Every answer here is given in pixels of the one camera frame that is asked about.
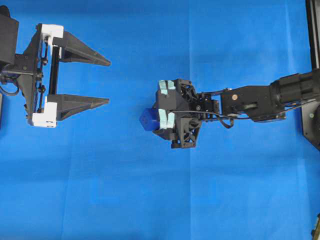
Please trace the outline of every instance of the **blue fabric backdrop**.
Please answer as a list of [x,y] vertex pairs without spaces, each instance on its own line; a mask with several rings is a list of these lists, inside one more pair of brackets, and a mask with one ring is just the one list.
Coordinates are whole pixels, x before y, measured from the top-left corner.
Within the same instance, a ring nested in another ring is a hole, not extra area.
[[[204,124],[170,149],[139,123],[158,80],[214,91],[311,70],[304,0],[4,0],[20,22],[63,25],[111,60],[62,63],[58,93],[110,97],[56,129],[4,98],[1,240],[308,240],[320,212],[320,153],[300,112],[270,124]],[[45,70],[48,86],[49,67]]]

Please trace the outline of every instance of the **white bracket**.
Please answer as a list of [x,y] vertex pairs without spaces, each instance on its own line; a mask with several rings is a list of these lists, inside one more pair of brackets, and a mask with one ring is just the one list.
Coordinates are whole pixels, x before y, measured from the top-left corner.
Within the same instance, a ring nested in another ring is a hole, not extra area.
[[57,107],[56,102],[47,102],[47,97],[45,97],[43,113],[32,114],[33,126],[55,128],[57,126]]
[[[45,40],[48,37],[48,45],[50,46],[50,52],[52,54],[53,49],[53,40],[54,38],[63,38],[64,37],[64,26],[54,25],[54,24],[42,24],[42,40]],[[59,57],[61,58],[62,50],[60,48]]]

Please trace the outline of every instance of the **mounting plate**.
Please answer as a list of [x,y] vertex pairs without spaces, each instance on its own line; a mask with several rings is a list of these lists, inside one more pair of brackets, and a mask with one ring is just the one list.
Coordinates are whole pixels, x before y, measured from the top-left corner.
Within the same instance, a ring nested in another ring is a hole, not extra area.
[[[311,65],[312,69],[317,69],[320,68],[320,0],[306,0],[305,3],[309,31]],[[317,108],[319,106],[319,102],[314,102],[301,108],[303,135],[318,150],[320,150],[320,130],[318,126],[320,119],[317,114]]]

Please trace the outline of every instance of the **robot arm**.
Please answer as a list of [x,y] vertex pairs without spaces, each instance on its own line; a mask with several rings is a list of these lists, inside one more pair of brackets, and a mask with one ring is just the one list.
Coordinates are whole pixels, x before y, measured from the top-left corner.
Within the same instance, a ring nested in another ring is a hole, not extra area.
[[[57,121],[107,104],[109,99],[57,94],[59,63],[80,62],[102,66],[111,63],[102,55],[64,30],[60,25],[38,24],[23,54],[16,53],[19,22],[12,19],[6,6],[0,6],[0,84],[14,84],[15,92],[0,90],[8,96],[22,92],[27,122],[36,127],[55,128]],[[42,84],[43,67],[52,55],[48,96]]]
[[[220,103],[213,99],[220,96]],[[232,128],[236,120],[267,123],[286,119],[286,112],[320,101],[320,69],[282,77],[267,86],[226,88],[197,93],[188,80],[160,81],[153,108],[145,109],[140,122],[146,131],[171,141],[172,148],[194,148],[202,122],[219,121]],[[320,127],[320,108],[312,112]],[[319,136],[320,129],[314,128]]]

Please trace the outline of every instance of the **black cable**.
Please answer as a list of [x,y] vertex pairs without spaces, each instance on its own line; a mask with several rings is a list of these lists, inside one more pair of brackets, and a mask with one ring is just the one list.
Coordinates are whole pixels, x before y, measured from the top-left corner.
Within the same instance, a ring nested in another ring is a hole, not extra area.
[[[308,102],[299,104],[299,105],[297,105],[297,106],[291,107],[291,108],[289,108],[289,109],[287,109],[287,110],[284,110],[284,111],[281,111],[281,112],[272,113],[272,114],[266,114],[266,115],[260,115],[260,116],[255,116],[254,118],[262,118],[262,117],[266,117],[266,116],[275,116],[275,115],[278,115],[278,114],[284,114],[284,113],[287,113],[287,112],[289,112],[289,111],[292,111],[292,110],[301,108],[301,107],[303,107],[304,105],[311,104],[311,103],[314,103],[314,102],[316,102],[316,100],[312,100],[312,101],[308,101]],[[172,112],[172,113],[212,114],[212,115],[217,116],[217,118],[220,117],[220,118],[227,118],[227,119],[233,119],[233,120],[250,120],[250,119],[252,119],[251,117],[232,117],[232,116],[227,116],[227,115],[219,114],[219,113],[212,112],[212,111],[183,110],[183,111],[170,111],[170,112]]]
[[216,116],[216,118],[219,120],[219,122],[226,128],[226,129],[230,129],[232,128],[234,125],[235,125],[235,120],[233,118],[230,118],[230,125],[229,124],[226,124],[222,119],[221,117],[219,116]]
[[13,97],[13,96],[16,96],[18,93],[19,93],[19,87],[18,87],[18,84],[17,84],[17,81],[14,79],[13,80],[13,84],[16,86],[16,91],[15,92],[7,92],[6,90],[4,90],[1,86],[0,86],[0,91],[6,95],[6,96],[9,96],[9,97]]

